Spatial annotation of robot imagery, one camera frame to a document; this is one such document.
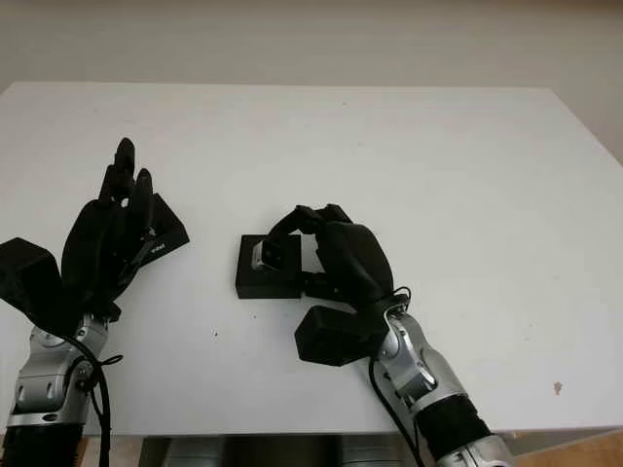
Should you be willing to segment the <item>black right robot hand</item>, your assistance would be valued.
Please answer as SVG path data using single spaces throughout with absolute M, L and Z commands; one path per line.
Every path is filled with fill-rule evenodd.
M 338 204 L 313 209 L 298 205 L 255 247 L 256 266 L 281 271 L 286 264 L 286 238 L 299 231 L 312 234 L 322 272 L 297 274 L 302 291 L 313 298 L 368 307 L 393 294 L 394 282 L 384 250 L 365 226 L 351 221 Z

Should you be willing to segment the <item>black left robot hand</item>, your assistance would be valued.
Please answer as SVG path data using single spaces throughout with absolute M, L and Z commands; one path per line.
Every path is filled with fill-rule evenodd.
M 62 292 L 73 312 L 119 319 L 115 300 L 154 243 L 154 206 L 151 174 L 135 169 L 135 147 L 125 137 L 106 167 L 98 197 L 85 204 L 65 241 Z

